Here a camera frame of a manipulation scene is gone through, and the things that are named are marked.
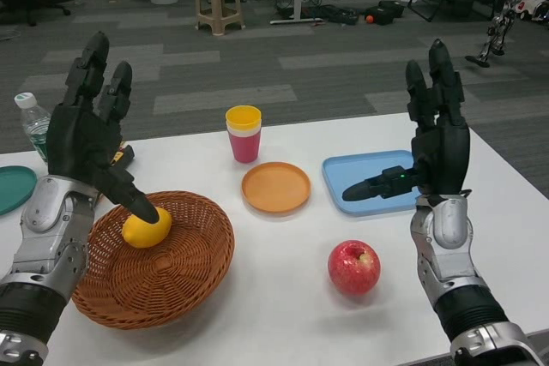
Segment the plastic stool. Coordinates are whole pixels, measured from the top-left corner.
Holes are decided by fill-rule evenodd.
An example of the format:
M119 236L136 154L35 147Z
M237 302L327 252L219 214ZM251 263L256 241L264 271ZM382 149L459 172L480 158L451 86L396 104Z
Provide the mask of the plastic stool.
M211 9L202 9L201 0L196 0L196 29L200 28L201 23L205 23L212 27L214 36L223 36L225 34L225 26L231 23L240 23L244 29L244 17L240 7L240 0L235 0L236 10L229 9L225 5L225 0L211 0Z

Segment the yellow lemon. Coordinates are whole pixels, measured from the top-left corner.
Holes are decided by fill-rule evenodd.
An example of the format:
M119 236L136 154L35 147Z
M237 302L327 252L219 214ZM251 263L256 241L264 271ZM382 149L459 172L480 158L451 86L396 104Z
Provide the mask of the yellow lemon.
M150 224L133 214L128 217L122 226L122 237L134 248L152 248L162 242L172 227L172 216L160 207L156 207L158 222Z

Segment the desk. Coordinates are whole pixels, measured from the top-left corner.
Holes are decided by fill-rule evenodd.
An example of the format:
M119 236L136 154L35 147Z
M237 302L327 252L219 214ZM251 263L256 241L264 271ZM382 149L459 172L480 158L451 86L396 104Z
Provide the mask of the desk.
M413 132L405 114L265 128L260 160L298 165L312 182L309 203L285 218L243 203L240 181L250 166L232 160L226 132L132 142L139 189L189 190L225 210L236 237L231 268L203 306L165 327L111 330L71 303L46 366L389 366L446 353L449 342L417 279L413 212L347 217L321 173L330 156L409 149ZM36 153L0 155L0 165L9 164L45 172ZM548 328L549 201L475 133L465 187L473 189L477 268L525 333ZM97 217L111 207L101 202ZM21 239L20 213L0 218L2 271ZM369 243L382 262L378 285L361 300L339 295L327 275L329 252L351 238Z

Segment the plastic cup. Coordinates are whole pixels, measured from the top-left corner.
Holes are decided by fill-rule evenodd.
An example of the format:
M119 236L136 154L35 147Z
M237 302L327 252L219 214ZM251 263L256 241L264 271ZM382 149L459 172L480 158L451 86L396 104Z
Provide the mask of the plastic cup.
M259 141L261 140L261 120L259 124L249 130L237 130L227 122L227 132L231 142L232 154L240 163L251 163L259 154Z
M226 124L235 130L247 131L261 126L261 111L254 106L234 106L225 114Z

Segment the orange plastic plate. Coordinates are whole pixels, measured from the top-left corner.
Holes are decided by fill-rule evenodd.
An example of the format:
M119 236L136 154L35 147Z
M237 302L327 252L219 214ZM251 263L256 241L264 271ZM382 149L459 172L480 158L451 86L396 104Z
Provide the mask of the orange plastic plate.
M290 213L311 195L311 181L304 171L281 162L254 167L242 179L242 194L257 210Z

